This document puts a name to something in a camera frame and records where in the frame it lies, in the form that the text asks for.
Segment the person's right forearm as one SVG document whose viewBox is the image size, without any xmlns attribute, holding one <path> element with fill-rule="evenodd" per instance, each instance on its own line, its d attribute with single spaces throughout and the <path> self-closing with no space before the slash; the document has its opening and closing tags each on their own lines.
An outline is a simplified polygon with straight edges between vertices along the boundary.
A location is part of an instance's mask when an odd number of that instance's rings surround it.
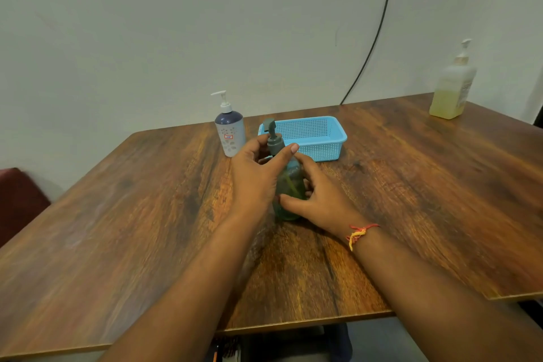
<svg viewBox="0 0 543 362">
<path fill-rule="evenodd" d="M 350 251 L 429 362 L 543 362 L 543 330 L 423 260 L 377 224 Z"/>
</svg>

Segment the dark objects under table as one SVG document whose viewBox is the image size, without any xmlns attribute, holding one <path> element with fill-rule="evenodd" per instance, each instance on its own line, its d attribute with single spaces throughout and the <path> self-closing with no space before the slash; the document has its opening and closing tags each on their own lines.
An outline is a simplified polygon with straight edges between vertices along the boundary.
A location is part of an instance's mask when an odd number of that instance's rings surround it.
<svg viewBox="0 0 543 362">
<path fill-rule="evenodd" d="M 328 324 L 213 339 L 202 362 L 350 362 L 348 326 Z"/>
</svg>

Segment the white floral pump bottle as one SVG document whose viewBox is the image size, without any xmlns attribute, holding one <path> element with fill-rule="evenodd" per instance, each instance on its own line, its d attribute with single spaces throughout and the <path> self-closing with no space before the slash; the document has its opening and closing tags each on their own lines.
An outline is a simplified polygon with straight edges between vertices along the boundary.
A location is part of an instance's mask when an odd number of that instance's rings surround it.
<svg viewBox="0 0 543 362">
<path fill-rule="evenodd" d="M 227 100 L 225 90 L 211 94 L 211 96 L 214 95 L 221 96 L 221 112 L 215 118 L 214 124 L 225 155 L 228 158 L 233 158 L 246 144 L 244 118 L 241 113 L 233 110 Z"/>
</svg>

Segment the person's left forearm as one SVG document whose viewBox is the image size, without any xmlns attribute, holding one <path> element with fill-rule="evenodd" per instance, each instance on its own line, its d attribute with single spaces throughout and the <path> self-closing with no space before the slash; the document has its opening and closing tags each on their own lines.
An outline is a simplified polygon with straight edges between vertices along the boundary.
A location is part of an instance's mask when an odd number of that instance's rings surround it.
<svg viewBox="0 0 543 362">
<path fill-rule="evenodd" d="M 201 361 L 268 209 L 233 207 L 179 279 L 98 362 Z"/>
</svg>

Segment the dark red chair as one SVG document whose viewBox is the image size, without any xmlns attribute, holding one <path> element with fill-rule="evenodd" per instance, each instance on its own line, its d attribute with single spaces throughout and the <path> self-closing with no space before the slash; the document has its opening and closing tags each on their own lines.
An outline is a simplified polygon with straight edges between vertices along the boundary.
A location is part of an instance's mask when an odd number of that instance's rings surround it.
<svg viewBox="0 0 543 362">
<path fill-rule="evenodd" d="M 0 248 L 51 205 L 20 169 L 0 169 Z"/>
</svg>

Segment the person's right hand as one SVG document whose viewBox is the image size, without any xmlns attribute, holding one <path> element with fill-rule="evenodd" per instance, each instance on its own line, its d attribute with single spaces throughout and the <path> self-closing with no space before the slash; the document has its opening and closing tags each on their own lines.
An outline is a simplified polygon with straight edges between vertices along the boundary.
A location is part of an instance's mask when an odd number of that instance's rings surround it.
<svg viewBox="0 0 543 362">
<path fill-rule="evenodd" d="M 311 215 L 298 215 L 345 242 L 358 228 L 372 225 L 354 206 L 338 181 L 323 172 L 309 156 L 295 153 L 305 173 L 306 200 Z"/>
</svg>

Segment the person's left hand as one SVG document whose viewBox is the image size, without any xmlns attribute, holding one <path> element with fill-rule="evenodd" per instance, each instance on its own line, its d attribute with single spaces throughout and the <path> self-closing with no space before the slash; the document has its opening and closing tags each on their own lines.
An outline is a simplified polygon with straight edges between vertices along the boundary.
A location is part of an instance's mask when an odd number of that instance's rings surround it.
<svg viewBox="0 0 543 362">
<path fill-rule="evenodd" d="M 260 221 L 275 197 L 277 177 L 265 173 L 268 137 L 262 134 L 250 139 L 232 159 L 231 210 L 249 221 Z"/>
</svg>

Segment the blue plastic basket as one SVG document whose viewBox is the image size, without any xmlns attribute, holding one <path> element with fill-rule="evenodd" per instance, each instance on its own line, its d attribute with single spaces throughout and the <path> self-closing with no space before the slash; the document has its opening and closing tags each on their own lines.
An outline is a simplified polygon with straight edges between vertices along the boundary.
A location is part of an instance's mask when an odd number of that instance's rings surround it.
<svg viewBox="0 0 543 362">
<path fill-rule="evenodd" d="M 299 153 L 315 162 L 337 160 L 348 138 L 339 121 L 331 116 L 276 120 L 275 133 L 282 136 L 283 144 L 270 150 L 273 156 L 286 145 L 295 143 Z"/>
</svg>

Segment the green pump dispenser bottle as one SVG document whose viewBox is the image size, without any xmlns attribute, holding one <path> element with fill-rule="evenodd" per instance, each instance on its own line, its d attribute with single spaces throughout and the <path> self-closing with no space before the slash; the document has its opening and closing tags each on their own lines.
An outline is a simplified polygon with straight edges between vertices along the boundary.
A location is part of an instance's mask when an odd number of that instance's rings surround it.
<svg viewBox="0 0 543 362">
<path fill-rule="evenodd" d="M 269 134 L 267 140 L 268 150 L 271 157 L 275 157 L 284 147 L 281 133 L 276 130 L 275 119 L 267 118 L 263 121 L 264 132 Z M 296 158 L 292 158 L 286 167 L 277 177 L 276 185 L 276 197 L 272 202 L 275 215 L 283 221 L 294 221 L 298 219 L 298 215 L 289 212 L 283 208 L 279 202 L 278 197 L 281 195 L 289 195 L 299 200 L 306 199 L 306 187 L 304 184 L 304 177 L 302 172 L 302 166 Z"/>
</svg>

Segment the yellow liquid pump bottle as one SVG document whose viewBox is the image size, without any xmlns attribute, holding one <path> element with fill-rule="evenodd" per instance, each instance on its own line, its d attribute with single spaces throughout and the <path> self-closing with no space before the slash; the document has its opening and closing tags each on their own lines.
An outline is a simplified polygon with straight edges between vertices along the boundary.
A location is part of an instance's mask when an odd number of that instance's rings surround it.
<svg viewBox="0 0 543 362">
<path fill-rule="evenodd" d="M 462 51 L 442 71 L 429 109 L 431 116 L 451 120 L 463 113 L 477 74 L 477 68 L 469 62 L 468 47 L 471 41 L 471 38 L 467 38 L 461 42 Z"/>
</svg>

